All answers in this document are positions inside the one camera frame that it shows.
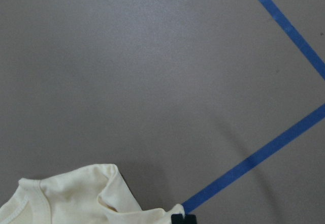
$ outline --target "white t-shirt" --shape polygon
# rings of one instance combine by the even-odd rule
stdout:
[[[0,208],[0,224],[170,224],[177,204],[141,210],[114,164],[95,164],[43,180],[22,178]]]

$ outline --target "fabric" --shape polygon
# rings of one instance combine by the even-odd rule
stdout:
[[[95,164],[43,180],[22,178],[0,208],[0,224],[171,224],[177,204],[143,211],[114,164]]]

